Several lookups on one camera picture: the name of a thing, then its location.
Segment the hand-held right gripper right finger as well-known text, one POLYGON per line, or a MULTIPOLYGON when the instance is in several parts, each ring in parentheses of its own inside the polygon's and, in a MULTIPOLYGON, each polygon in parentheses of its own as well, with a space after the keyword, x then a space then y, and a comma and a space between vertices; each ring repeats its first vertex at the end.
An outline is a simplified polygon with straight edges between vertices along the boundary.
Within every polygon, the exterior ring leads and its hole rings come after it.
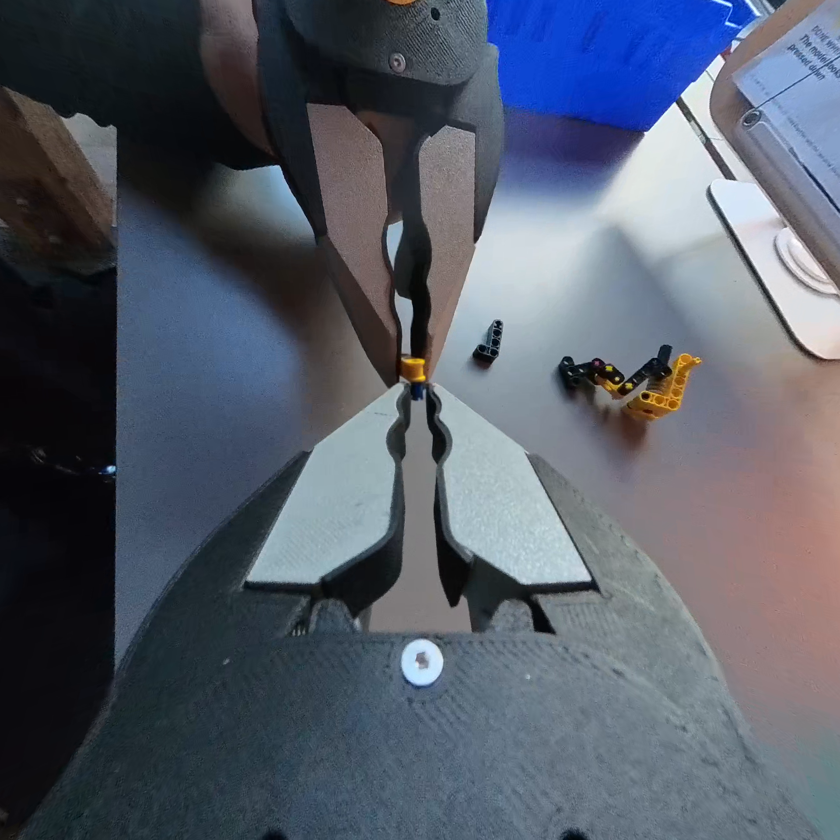
POLYGON ((427 390, 438 574, 451 606, 594 589, 529 453, 440 385, 427 390))

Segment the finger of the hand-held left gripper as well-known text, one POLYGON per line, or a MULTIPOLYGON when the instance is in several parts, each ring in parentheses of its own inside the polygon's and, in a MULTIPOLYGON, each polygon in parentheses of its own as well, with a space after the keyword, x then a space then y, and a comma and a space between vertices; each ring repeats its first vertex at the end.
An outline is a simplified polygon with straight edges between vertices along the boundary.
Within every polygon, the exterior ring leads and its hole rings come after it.
POLYGON ((407 169, 396 292, 410 300, 410 349, 436 365, 476 250, 476 137, 443 127, 416 148, 407 169))
POLYGON ((385 257, 389 216, 382 142, 351 110, 307 105, 329 275, 366 357, 385 386, 400 378, 402 329, 385 257))

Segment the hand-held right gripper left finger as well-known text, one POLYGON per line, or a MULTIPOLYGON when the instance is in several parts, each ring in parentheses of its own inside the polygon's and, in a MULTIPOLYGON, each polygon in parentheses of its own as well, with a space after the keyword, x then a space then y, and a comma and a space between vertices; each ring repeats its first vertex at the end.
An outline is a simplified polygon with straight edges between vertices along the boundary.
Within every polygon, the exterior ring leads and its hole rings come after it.
POLYGON ((375 399, 308 454, 245 579, 250 589, 336 600, 352 616, 403 566, 410 388, 375 399))

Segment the person's left forearm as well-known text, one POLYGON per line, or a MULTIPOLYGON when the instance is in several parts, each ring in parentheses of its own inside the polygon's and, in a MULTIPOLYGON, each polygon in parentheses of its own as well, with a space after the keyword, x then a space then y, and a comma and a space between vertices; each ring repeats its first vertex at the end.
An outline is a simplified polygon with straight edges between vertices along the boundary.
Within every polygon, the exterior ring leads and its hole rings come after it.
POLYGON ((121 139, 236 170, 273 164, 216 100, 194 1, 2 2, 2 87, 121 139))

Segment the black angled lego beam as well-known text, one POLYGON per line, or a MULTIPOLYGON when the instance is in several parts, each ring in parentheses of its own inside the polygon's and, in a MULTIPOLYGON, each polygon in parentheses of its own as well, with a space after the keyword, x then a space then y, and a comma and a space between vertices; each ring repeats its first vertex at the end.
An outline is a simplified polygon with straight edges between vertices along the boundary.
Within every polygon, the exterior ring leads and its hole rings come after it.
POLYGON ((483 337, 472 353, 472 358, 478 364, 490 365, 498 358, 503 333, 503 321, 492 321, 483 337))

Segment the yellow and black lego assembly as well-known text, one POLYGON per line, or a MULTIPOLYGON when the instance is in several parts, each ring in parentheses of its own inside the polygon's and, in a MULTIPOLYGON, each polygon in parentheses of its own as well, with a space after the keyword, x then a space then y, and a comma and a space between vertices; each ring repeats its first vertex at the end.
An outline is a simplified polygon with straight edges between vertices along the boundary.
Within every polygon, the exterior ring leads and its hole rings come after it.
POLYGON ((576 362, 572 357, 564 356, 557 373, 568 392, 578 392, 585 387, 602 389, 622 404, 626 415, 653 422, 681 408, 690 375, 702 365, 698 356, 690 353, 673 356, 672 352, 670 345, 661 345, 656 355, 628 375, 601 358, 576 362))

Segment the person's left hand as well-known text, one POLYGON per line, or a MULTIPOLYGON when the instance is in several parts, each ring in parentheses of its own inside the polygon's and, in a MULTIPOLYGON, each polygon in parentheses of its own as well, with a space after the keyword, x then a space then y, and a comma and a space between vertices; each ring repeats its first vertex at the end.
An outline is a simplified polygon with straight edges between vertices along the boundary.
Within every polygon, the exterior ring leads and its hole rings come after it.
POLYGON ((205 78, 237 131, 277 162, 264 121, 251 1, 200 1, 199 50, 205 78))

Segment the blue storage bin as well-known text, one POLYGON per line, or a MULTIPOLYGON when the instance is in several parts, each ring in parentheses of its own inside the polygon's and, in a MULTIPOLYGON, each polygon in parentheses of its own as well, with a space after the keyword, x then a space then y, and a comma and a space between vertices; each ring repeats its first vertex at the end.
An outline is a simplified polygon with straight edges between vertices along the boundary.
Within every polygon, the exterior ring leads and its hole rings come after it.
POLYGON ((488 1, 511 109, 646 132, 759 13, 746 1, 488 1))

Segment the silver computer monitor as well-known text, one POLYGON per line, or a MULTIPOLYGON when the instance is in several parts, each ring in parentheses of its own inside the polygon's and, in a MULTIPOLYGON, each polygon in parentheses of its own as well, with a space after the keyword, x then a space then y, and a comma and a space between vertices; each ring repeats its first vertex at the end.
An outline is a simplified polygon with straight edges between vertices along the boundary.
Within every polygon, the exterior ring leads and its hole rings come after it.
POLYGON ((752 181, 710 203, 799 347, 839 358, 838 2, 786 2, 717 74, 710 115, 752 181))

